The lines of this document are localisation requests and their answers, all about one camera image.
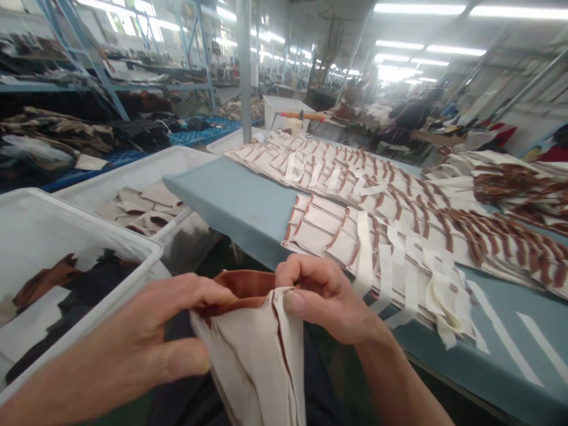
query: folded fabric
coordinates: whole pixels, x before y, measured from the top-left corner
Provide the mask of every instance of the folded fabric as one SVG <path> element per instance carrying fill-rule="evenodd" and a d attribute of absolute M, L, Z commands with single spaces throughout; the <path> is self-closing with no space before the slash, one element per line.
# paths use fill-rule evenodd
<path fill-rule="evenodd" d="M 13 302 L 18 309 L 23 309 L 41 298 L 56 286 L 64 286 L 81 276 L 82 272 L 75 269 L 77 259 L 74 254 L 68 254 L 51 269 L 42 269 L 32 279 L 24 284 L 16 294 Z"/>
<path fill-rule="evenodd" d="M 239 298 L 192 313 L 211 357 L 211 373 L 233 425 L 302 426 L 304 330 L 289 315 L 273 273 L 223 272 L 215 281 Z"/>

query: brown leather piece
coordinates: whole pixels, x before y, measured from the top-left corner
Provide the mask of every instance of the brown leather piece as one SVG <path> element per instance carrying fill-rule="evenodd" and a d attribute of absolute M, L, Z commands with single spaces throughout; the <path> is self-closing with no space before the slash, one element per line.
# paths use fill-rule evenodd
<path fill-rule="evenodd" d="M 76 279 L 82 272 L 75 269 L 77 259 L 73 253 L 68 254 L 51 269 L 42 269 L 33 278 L 24 284 L 21 290 L 13 298 L 14 305 L 25 308 L 37 299 L 45 295 L 49 290 L 57 286 L 64 286 Z"/>
<path fill-rule="evenodd" d="M 237 309 L 260 308 L 268 293 L 276 288 L 274 273 L 247 269 L 223 271 L 213 278 L 213 281 L 228 288 L 239 300 L 226 305 L 196 309 L 203 318 L 217 317 Z"/>

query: plastic crate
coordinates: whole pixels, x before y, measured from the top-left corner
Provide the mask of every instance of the plastic crate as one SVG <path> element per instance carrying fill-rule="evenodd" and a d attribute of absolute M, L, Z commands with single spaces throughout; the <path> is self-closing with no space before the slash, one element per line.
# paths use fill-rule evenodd
<path fill-rule="evenodd" d="M 118 190 L 125 186 L 143 191 L 164 175 L 188 172 L 215 159 L 211 154 L 191 148 L 171 147 L 53 195 L 94 213 L 104 203 L 113 200 Z M 217 242 L 217 234 L 197 213 L 186 208 L 151 239 L 162 243 L 162 261 L 172 274 L 179 275 L 197 268 Z"/>
<path fill-rule="evenodd" d="M 222 124 L 224 125 L 222 128 L 212 127 L 203 131 L 187 131 L 187 132 L 179 132 L 173 133 L 170 136 L 170 141 L 172 145 L 181 145 L 185 147 L 190 147 L 196 144 L 210 144 L 223 136 L 226 136 L 235 130 L 241 128 L 243 126 L 242 121 L 233 121 L 227 120 L 226 118 L 220 117 L 196 117 L 202 118 L 208 123 L 211 124 Z M 253 126 L 261 125 L 264 120 L 255 120 L 253 121 Z"/>
<path fill-rule="evenodd" d="M 43 268 L 53 267 L 69 253 L 78 257 L 77 268 L 90 269 L 103 249 L 140 263 L 97 306 L 56 344 L 0 393 L 0 405 L 42 365 L 61 355 L 91 332 L 102 320 L 130 300 L 149 281 L 170 276 L 160 262 L 162 245 L 87 213 L 36 188 L 17 189 L 0 196 L 2 285 L 0 298 L 15 296 L 27 280 Z M 4 360 L 0 375 L 11 363 Z"/>
<path fill-rule="evenodd" d="M 120 153 L 112 153 L 105 156 L 105 160 L 110 162 L 102 170 L 71 170 L 65 175 L 61 176 L 58 180 L 52 183 L 48 183 L 41 187 L 42 190 L 46 192 L 55 192 L 60 189 L 66 188 L 76 183 L 83 182 L 84 180 L 94 178 L 95 176 L 103 175 L 108 173 L 118 167 L 124 166 L 125 164 L 132 163 L 133 161 L 140 160 L 143 157 L 148 156 L 147 153 L 142 153 L 140 151 L 125 151 Z"/>

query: metal pole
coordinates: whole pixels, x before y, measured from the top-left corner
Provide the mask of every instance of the metal pole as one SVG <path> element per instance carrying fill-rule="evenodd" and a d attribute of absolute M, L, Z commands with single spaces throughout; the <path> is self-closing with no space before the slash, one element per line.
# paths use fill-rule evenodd
<path fill-rule="evenodd" d="M 527 84 L 524 87 L 524 89 L 519 92 L 517 96 L 515 96 L 513 99 L 510 100 L 508 104 L 506 104 L 503 108 L 501 108 L 501 110 L 491 121 L 499 122 L 499 120 L 501 120 L 501 118 L 503 118 L 503 116 L 507 114 L 507 112 L 509 112 L 522 98 L 524 98 L 528 92 L 533 90 L 548 74 L 550 74 L 558 63 L 564 61 L 564 59 L 567 57 L 568 57 L 568 47 L 564 49 L 562 53 L 560 53 L 550 64 L 548 64 L 548 66 L 545 69 L 543 69 L 539 75 L 537 75 L 534 79 L 532 79 L 532 81 L 529 84 Z"/>
<path fill-rule="evenodd" d="M 205 29 L 203 27 L 203 20 L 201 18 L 201 1 L 195 1 L 195 10 L 197 14 L 197 21 L 199 22 L 199 28 L 201 30 L 201 41 L 203 42 L 203 52 L 205 54 L 205 72 L 207 73 L 207 84 L 209 85 L 209 95 L 211 96 L 211 116 L 215 115 L 215 92 L 213 89 L 213 83 L 211 82 L 211 61 L 209 59 L 209 49 L 207 48 L 207 36 L 205 34 Z"/>
<path fill-rule="evenodd" d="M 355 55 L 357 54 L 357 50 L 359 49 L 359 44 L 361 43 L 361 39 L 363 38 L 365 28 L 367 27 L 367 22 L 369 22 L 369 18 L 373 14 L 374 9 L 375 9 L 375 5 L 373 4 L 371 6 L 371 9 L 369 10 L 369 13 L 367 14 L 367 18 L 365 18 L 365 22 L 364 22 L 363 26 L 361 27 L 361 32 L 359 33 L 359 39 L 357 40 L 357 43 L 355 44 L 355 48 L 353 49 L 353 54 L 351 55 L 351 59 L 349 60 L 349 66 L 347 67 L 347 72 L 343 76 L 343 84 L 341 85 L 341 89 L 339 90 L 339 93 L 337 94 L 337 99 L 335 100 L 336 105 L 338 105 L 339 102 L 341 102 L 341 96 L 343 94 L 343 90 L 345 90 L 345 87 L 347 86 L 347 76 L 349 75 L 349 70 L 353 66 L 353 62 L 355 62 Z"/>
<path fill-rule="evenodd" d="M 253 136 L 250 99 L 250 1 L 237 0 L 238 74 L 241 80 L 241 116 L 243 118 L 243 141 L 245 144 L 249 143 Z"/>

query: fabric piece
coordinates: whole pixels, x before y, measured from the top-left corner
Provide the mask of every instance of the fabric piece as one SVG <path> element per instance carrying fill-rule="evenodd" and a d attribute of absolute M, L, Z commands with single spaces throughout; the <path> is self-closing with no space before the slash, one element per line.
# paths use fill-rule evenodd
<path fill-rule="evenodd" d="M 68 254 L 51 269 L 43 269 L 32 279 L 24 284 L 22 289 L 16 294 L 13 302 L 18 309 L 23 309 L 32 304 L 49 290 L 56 286 L 64 286 L 73 279 L 81 276 L 82 272 L 75 269 L 77 259 L 74 254 Z"/>
<path fill-rule="evenodd" d="M 0 328 L 0 351 L 12 362 L 18 361 L 46 335 L 46 328 L 61 318 L 57 304 L 69 290 L 54 287 L 24 312 Z"/>
<path fill-rule="evenodd" d="M 192 315 L 209 350 L 212 375 L 234 425 L 305 425 L 302 321 L 288 315 L 274 274 L 224 272 L 215 278 L 239 301 Z"/>

